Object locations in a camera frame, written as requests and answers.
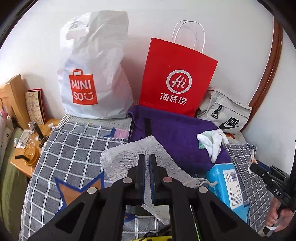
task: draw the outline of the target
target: round metal bolt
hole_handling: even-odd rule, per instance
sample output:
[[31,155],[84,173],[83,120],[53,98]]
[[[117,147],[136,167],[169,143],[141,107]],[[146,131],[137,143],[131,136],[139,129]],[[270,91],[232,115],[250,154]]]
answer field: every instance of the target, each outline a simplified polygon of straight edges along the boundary
[[94,194],[96,193],[96,188],[95,187],[90,187],[87,189],[88,194]]
[[124,183],[131,183],[133,180],[130,177],[126,177],[123,179]]
[[201,193],[207,193],[207,188],[204,187],[204,186],[199,187],[198,190],[199,190],[199,192],[201,192]]
[[164,178],[163,178],[163,181],[164,181],[165,183],[171,183],[171,182],[173,181],[173,179],[172,179],[171,177],[164,177]]

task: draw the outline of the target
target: white wall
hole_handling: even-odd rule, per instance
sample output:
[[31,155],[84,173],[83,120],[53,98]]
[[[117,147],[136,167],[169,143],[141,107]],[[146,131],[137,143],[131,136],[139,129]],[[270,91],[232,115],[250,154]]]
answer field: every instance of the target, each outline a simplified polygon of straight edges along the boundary
[[291,172],[296,139],[296,49],[284,32],[279,66],[256,115],[243,132],[256,158]]
[[[182,19],[206,31],[204,53],[219,61],[211,85],[248,103],[268,60],[273,17],[257,0],[39,0],[17,23],[0,49],[0,83],[16,74],[29,88],[43,88],[49,115],[64,109],[57,83],[59,30],[71,18],[99,10],[126,10],[128,42],[122,66],[133,95],[139,97],[151,37],[170,40]],[[191,33],[178,38],[193,45]]]

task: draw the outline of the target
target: book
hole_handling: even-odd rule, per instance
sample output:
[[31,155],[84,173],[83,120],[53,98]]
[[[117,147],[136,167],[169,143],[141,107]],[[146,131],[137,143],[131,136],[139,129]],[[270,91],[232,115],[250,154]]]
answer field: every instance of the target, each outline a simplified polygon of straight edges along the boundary
[[25,93],[29,117],[32,121],[44,125],[46,123],[42,89],[32,89]]

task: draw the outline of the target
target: white circle logo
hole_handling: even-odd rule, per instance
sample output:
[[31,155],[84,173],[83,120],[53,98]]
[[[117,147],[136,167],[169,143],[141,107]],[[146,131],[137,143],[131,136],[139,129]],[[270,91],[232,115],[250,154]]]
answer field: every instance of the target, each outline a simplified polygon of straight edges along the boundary
[[[182,75],[180,74],[180,75],[179,75],[174,81],[172,81],[172,86],[171,86],[171,85],[170,85],[170,79],[171,79],[171,77],[172,77],[174,74],[176,74],[176,73],[182,73],[182,74],[185,74],[185,75],[187,76],[188,80],[189,80],[189,84],[188,84],[187,88],[184,89],[184,90],[182,90],[182,91],[180,91],[180,92],[174,90],[173,87],[175,87],[175,85],[177,84],[177,88],[178,88],[180,85],[181,85],[181,88],[184,88],[184,85],[185,85],[185,83],[186,83],[186,79],[185,79],[184,77],[181,78]],[[192,85],[192,78],[191,78],[190,74],[189,74],[187,71],[185,71],[185,70],[182,70],[182,69],[175,70],[175,71],[171,72],[171,73],[168,75],[168,77],[167,77],[167,87],[168,87],[168,89],[169,89],[171,92],[173,92],[173,93],[175,93],[175,94],[183,94],[183,93],[185,93],[186,91],[188,91],[188,90],[190,89],[191,85]]]

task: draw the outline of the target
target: wooden nightstand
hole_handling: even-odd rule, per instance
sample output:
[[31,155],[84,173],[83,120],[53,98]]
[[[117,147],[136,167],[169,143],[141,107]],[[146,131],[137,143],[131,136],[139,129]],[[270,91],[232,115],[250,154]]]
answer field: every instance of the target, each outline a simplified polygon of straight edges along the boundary
[[[44,136],[49,136],[50,133],[51,133],[51,129],[48,127],[48,125],[50,123],[53,123],[54,126],[58,125],[58,123],[60,122],[61,120],[57,120],[57,119],[49,119],[48,122],[45,123],[45,125],[39,125],[39,128],[41,130],[41,132],[43,133]],[[41,153],[41,148],[38,147],[39,143],[41,141],[35,141],[35,146],[38,148],[39,150],[39,153]],[[10,159],[10,163],[12,165],[14,165],[17,169],[19,169],[21,172],[23,172],[27,177],[31,178],[32,177],[32,172],[34,171],[35,167],[36,167],[36,164],[37,164],[37,161],[34,165],[32,166],[27,166],[24,162],[23,159],[15,159],[15,156],[18,156],[18,155],[23,155],[24,154],[24,149],[22,148],[15,148],[15,151]]]

